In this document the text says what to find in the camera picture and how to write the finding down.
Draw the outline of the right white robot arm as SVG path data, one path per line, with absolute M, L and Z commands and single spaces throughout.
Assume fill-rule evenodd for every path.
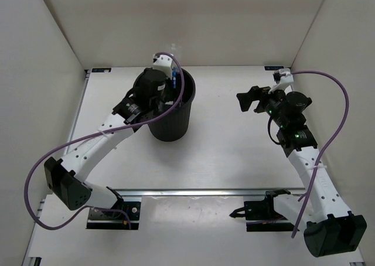
M 314 257 L 355 251 L 367 223 L 343 201 L 321 161 L 322 151 L 303 115 L 311 98 L 297 91 L 286 93 L 259 86 L 236 97 L 243 112 L 257 102 L 254 111 L 267 113 L 276 123 L 278 143 L 306 189 L 302 199 L 286 190 L 268 191 L 270 200 L 263 204 L 264 214 L 270 219 L 282 215 L 290 221 L 294 226 L 292 235 L 301 232 Z

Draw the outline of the blue label water bottle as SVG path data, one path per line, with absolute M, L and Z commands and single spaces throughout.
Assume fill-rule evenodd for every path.
M 173 88 L 176 89 L 176 86 L 177 86 L 177 80 L 176 80 L 176 77 L 177 77 L 177 74 L 179 73 L 179 70 L 174 67 L 172 69 L 172 85 L 173 85 Z

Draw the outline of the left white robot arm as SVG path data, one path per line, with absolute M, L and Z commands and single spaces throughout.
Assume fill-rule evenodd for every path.
M 123 211 L 120 196 L 109 187 L 88 183 L 89 174 L 143 125 L 174 113 L 184 89 L 185 76 L 177 68 L 145 68 L 96 133 L 61 158 L 49 157 L 44 162 L 48 188 L 69 210 L 99 207 L 109 219 L 119 218 Z

